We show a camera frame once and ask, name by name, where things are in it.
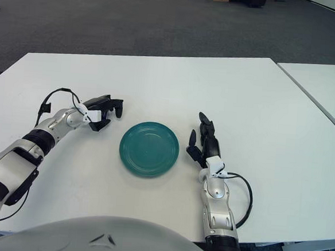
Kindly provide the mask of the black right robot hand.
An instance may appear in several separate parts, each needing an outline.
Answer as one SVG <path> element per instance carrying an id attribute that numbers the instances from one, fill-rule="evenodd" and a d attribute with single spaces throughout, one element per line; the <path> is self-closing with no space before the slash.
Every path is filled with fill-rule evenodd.
<path id="1" fill-rule="evenodd" d="M 199 181 L 203 181 L 206 177 L 221 178 L 222 172 L 225 169 L 225 163 L 221 160 L 220 146 L 215 137 L 213 122 L 203 112 L 200 112 L 198 116 L 201 121 L 200 141 L 202 150 L 196 146 L 197 136 L 195 130 L 192 130 L 186 152 L 202 168 L 199 172 Z"/>

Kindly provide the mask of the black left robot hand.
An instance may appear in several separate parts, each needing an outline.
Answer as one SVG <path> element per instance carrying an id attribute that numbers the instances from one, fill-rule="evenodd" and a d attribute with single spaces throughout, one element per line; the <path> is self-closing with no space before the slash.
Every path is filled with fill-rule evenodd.
<path id="1" fill-rule="evenodd" d="M 120 119 L 123 112 L 123 100 L 112 99 L 110 95 L 103 95 L 77 103 L 76 109 L 82 113 L 83 122 L 91 127 L 91 130 L 99 132 L 110 123 L 109 112 L 115 112 L 116 118 Z"/>

